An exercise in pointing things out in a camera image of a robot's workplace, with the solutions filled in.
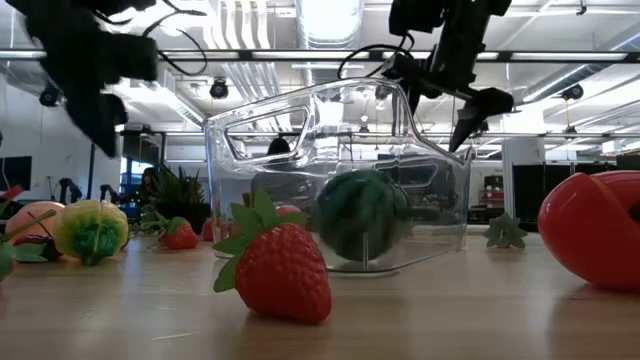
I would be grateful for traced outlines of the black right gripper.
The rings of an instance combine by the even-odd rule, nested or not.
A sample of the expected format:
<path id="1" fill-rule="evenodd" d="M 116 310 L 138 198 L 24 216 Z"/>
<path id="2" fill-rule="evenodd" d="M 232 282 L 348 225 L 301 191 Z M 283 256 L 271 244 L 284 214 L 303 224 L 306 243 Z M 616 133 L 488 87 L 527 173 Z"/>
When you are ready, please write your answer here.
<path id="1" fill-rule="evenodd" d="M 449 152 L 455 152 L 488 117 L 508 113 L 514 106 L 510 93 L 493 87 L 470 87 L 475 81 L 475 63 L 475 49 L 436 50 L 426 59 L 397 53 L 384 61 L 383 76 L 400 84 L 412 116 L 421 95 L 436 98 L 448 94 L 465 101 L 457 111 L 458 120 L 449 141 Z"/>

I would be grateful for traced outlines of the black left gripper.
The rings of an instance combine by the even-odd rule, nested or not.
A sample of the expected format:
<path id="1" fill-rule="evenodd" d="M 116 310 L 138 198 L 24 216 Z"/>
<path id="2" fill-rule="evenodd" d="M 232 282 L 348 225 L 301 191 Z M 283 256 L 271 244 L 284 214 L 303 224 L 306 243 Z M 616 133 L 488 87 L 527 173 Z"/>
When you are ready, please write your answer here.
<path id="1" fill-rule="evenodd" d="M 66 98 L 72 123 L 106 156 L 115 157 L 115 126 L 125 125 L 129 118 L 121 98 L 105 88 L 123 78 L 155 80 L 156 42 L 104 31 L 92 19 L 28 19 L 25 25 L 45 50 L 40 64 Z"/>

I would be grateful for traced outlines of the clear plastic tupperware container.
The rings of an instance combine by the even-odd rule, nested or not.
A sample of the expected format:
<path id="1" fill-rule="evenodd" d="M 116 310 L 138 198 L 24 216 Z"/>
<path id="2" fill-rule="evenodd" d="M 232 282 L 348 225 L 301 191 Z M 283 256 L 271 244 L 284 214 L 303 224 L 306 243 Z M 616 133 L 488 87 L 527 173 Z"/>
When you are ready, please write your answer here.
<path id="1" fill-rule="evenodd" d="M 405 92 L 393 82 L 353 78 L 314 85 L 209 118 L 204 127 L 209 193 L 223 228 L 236 233 L 233 203 L 265 190 L 274 204 L 309 215 L 308 229 L 336 273 L 375 274 L 464 246 L 470 165 L 420 134 Z M 333 177 L 376 170 L 409 196 L 413 227 L 384 255 L 349 261 L 312 229 L 312 206 Z"/>

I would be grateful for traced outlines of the yellow toy bell pepper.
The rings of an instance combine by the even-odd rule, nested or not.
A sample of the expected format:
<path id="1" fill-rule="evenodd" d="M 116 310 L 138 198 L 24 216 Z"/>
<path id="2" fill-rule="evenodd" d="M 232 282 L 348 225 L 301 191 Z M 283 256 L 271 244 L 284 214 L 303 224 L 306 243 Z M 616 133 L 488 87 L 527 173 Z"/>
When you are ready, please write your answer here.
<path id="1" fill-rule="evenodd" d="M 128 219 L 110 202 L 82 200 L 59 212 L 52 235 L 62 255 L 94 266 L 117 254 L 127 243 Z"/>

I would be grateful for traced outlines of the toy peach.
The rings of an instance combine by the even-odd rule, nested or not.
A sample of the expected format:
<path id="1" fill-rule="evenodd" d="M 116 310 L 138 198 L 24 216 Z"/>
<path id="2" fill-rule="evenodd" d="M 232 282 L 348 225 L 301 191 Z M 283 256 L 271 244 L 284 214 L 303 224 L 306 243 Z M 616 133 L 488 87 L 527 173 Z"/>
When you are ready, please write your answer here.
<path id="1" fill-rule="evenodd" d="M 38 201 L 24 205 L 8 220 L 5 227 L 6 232 L 16 230 L 20 226 L 32 221 L 34 218 L 43 215 L 48 210 L 55 210 L 56 214 L 53 217 L 44 219 L 39 224 L 32 225 L 26 230 L 18 233 L 10 240 L 10 243 L 15 243 L 17 240 L 27 235 L 50 235 L 55 227 L 57 216 L 63 209 L 63 204 L 52 201 Z"/>

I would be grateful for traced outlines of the green toy watermelon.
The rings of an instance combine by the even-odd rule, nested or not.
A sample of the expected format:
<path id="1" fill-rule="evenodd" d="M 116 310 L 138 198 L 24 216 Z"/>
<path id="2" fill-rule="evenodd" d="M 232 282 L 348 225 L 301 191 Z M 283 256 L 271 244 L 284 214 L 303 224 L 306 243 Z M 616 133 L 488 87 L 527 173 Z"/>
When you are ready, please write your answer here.
<path id="1" fill-rule="evenodd" d="M 312 229 L 336 255 L 376 259 L 411 233 L 409 196 L 392 177 L 355 170 L 329 180 L 312 206 Z"/>

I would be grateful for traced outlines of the red toy apple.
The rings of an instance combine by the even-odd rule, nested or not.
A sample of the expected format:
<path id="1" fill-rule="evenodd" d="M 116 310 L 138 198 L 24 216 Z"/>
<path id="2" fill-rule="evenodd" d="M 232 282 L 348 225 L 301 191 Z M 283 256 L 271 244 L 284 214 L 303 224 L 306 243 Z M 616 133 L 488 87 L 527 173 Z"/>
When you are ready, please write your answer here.
<path id="1" fill-rule="evenodd" d="M 551 254 L 574 275 L 640 292 L 640 171 L 570 176 L 546 196 L 537 225 Z"/>

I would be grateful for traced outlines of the large toy strawberry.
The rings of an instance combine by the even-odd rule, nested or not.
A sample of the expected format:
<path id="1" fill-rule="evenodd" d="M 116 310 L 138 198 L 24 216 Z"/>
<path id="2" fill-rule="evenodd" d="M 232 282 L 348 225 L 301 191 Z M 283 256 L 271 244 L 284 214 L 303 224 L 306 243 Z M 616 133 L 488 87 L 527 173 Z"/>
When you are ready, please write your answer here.
<path id="1" fill-rule="evenodd" d="M 279 214 L 269 194 L 259 189 L 250 206 L 233 203 L 236 233 L 213 245 L 230 256 L 213 290 L 235 290 L 255 313 L 321 324 L 332 310 L 328 270 L 307 228 L 309 215 Z"/>

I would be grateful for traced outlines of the blue lit window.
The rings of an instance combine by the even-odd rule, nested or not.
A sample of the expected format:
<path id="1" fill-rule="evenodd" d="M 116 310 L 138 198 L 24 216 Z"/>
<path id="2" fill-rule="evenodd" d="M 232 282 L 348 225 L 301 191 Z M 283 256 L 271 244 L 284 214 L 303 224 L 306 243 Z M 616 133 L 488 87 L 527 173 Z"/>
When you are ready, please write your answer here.
<path id="1" fill-rule="evenodd" d="M 131 158 L 123 158 L 120 174 L 120 204 L 139 207 L 138 188 L 141 185 L 143 171 L 153 167 L 149 163 L 139 162 Z"/>

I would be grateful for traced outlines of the shelf with red bins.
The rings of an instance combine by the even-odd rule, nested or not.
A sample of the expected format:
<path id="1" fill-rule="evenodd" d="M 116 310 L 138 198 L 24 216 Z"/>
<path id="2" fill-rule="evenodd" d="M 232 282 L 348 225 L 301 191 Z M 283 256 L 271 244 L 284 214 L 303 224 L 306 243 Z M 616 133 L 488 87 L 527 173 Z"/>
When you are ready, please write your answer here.
<path id="1" fill-rule="evenodd" d="M 484 177 L 484 185 L 480 190 L 479 201 L 487 208 L 504 208 L 504 184 L 501 175 Z"/>

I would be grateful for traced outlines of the white pillar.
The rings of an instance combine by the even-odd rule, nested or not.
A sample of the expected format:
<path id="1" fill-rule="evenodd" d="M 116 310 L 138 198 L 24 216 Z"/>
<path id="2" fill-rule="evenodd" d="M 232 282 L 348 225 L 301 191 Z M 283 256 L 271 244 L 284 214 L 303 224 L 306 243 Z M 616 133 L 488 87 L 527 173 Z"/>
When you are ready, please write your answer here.
<path id="1" fill-rule="evenodd" d="M 543 196 L 542 138 L 509 138 L 502 143 L 505 211 L 521 223 L 535 223 Z"/>

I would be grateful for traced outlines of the potted green plant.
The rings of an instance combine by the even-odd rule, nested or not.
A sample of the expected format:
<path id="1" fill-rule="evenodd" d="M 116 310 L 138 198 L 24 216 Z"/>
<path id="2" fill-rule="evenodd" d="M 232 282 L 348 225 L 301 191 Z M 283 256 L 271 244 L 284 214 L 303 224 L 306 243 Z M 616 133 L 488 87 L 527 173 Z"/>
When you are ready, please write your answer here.
<path id="1" fill-rule="evenodd" d="M 158 226 L 144 229 L 143 224 L 157 221 L 157 214 L 160 214 L 166 219 L 183 217 L 194 232 L 200 234 L 203 223 L 210 216 L 210 205 L 205 201 L 199 173 L 189 176 L 181 166 L 177 174 L 166 165 L 154 167 L 158 168 L 158 192 L 151 203 L 138 207 L 132 223 L 133 232 L 150 234 L 158 231 Z"/>

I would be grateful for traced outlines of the dark wall monitor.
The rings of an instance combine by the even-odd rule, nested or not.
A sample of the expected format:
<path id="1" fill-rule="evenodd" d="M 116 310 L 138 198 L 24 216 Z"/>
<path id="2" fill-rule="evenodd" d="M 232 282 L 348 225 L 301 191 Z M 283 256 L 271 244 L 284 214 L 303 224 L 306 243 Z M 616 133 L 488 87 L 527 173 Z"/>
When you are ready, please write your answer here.
<path id="1" fill-rule="evenodd" d="M 0 191 L 20 185 L 25 191 L 31 190 L 32 157 L 0 158 Z"/>

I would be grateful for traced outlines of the silver ceiling air duct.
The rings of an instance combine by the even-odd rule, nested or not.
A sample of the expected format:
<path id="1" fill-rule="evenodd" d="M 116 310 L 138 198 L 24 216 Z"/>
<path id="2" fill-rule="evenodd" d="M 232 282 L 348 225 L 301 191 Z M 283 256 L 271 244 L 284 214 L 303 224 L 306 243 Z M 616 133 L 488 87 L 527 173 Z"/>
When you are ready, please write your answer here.
<path id="1" fill-rule="evenodd" d="M 295 0 L 300 47 L 319 51 L 302 65 L 307 85 L 338 79 L 341 61 L 359 46 L 364 0 Z"/>

